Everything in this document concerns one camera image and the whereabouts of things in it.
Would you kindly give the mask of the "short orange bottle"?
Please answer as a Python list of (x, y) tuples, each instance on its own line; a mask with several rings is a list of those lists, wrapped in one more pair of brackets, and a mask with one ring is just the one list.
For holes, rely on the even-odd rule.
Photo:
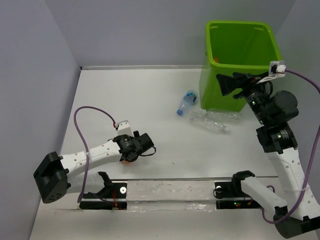
[(129, 161), (125, 161), (125, 160), (124, 160), (124, 161), (122, 161), (121, 163), (122, 163), (123, 165), (130, 165), (130, 164), (133, 164), (133, 162), (129, 162)]

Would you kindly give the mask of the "blue cap water bottle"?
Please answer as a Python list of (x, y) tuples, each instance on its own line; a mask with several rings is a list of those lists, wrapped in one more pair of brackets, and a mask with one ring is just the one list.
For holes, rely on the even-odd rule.
[(195, 90), (189, 90), (182, 98), (176, 111), (178, 116), (182, 116), (198, 99), (198, 93)]

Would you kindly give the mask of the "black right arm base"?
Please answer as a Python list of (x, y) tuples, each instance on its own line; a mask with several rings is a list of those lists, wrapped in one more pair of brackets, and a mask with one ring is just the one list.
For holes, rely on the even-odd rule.
[(229, 181), (216, 181), (213, 196), (216, 198), (217, 210), (260, 209), (261, 206), (249, 195), (242, 192), (241, 181), (255, 177), (249, 171), (239, 171)]

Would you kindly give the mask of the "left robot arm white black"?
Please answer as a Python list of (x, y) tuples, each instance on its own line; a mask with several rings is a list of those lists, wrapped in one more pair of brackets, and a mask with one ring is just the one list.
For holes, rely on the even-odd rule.
[(155, 149), (147, 133), (133, 136), (118, 135), (108, 142), (73, 154), (48, 153), (35, 170), (33, 177), (42, 202), (53, 203), (66, 194), (79, 193), (79, 199), (86, 193), (95, 193), (104, 198), (110, 194), (110, 179), (106, 172), (89, 173), (102, 165), (118, 162), (134, 162)]

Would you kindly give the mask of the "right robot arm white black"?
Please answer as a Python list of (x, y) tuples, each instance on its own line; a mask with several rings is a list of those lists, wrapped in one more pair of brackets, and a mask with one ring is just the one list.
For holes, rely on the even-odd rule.
[(235, 72), (232, 76), (216, 76), (221, 94), (245, 99), (260, 123), (257, 138), (279, 178), (283, 196), (272, 187), (264, 186), (248, 170), (235, 173), (230, 181), (215, 184), (213, 195), (219, 199), (251, 198), (262, 210), (262, 216), (271, 215), (268, 221), (279, 234), (293, 238), (320, 227), (320, 205), (309, 185), (312, 165), (303, 170), (298, 142), (289, 121), (299, 114), (298, 101), (289, 91), (266, 90), (277, 73), (252, 75)]

